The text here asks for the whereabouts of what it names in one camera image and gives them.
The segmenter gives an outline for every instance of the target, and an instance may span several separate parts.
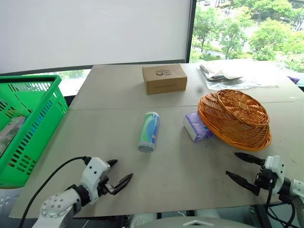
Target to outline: green plastic basket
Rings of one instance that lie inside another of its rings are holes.
[[[22,187],[67,111],[57,75],[0,76],[0,130],[26,117],[0,157],[0,188]]]

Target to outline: tabletop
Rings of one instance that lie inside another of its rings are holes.
[[[260,158],[281,155],[286,176],[303,181],[304,102],[264,103],[263,106],[269,113],[273,139],[266,149],[252,154]],[[198,143],[191,141],[182,120],[185,114],[196,110],[195,105],[68,111],[34,168],[11,216],[22,216],[28,200],[56,167],[70,158],[88,155],[105,161],[118,159],[109,172],[111,184],[129,173],[134,175],[119,194],[102,196],[96,204],[84,207],[78,217],[265,203],[265,190],[256,197],[225,175],[228,170],[254,182],[259,166],[241,161],[234,155],[242,150],[215,136]],[[151,153],[137,150],[147,111],[160,115],[156,149]],[[59,171],[37,196],[28,217],[36,218],[42,202],[49,196],[78,184],[84,168],[81,161],[75,161]]]
[[[148,65],[96,65],[73,100],[71,110],[106,108],[173,107],[197,105],[199,99],[214,92],[207,88],[198,64],[182,64],[188,76],[184,92],[147,95],[142,67]],[[257,74],[272,75],[278,87],[255,87],[243,92],[261,103],[304,101],[304,93],[285,75],[269,69],[250,69]]]

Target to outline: cardboard box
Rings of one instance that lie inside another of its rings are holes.
[[[186,90],[187,76],[180,64],[142,68],[147,95]]]

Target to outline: cylindrical container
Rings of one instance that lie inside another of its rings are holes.
[[[142,152],[152,152],[155,148],[156,134],[160,116],[155,112],[147,112],[144,117],[138,149]]]

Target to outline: wicker basket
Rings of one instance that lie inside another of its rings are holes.
[[[252,97],[235,90],[220,90],[202,97],[199,115],[220,139],[237,148],[259,151],[270,144],[269,116]]]

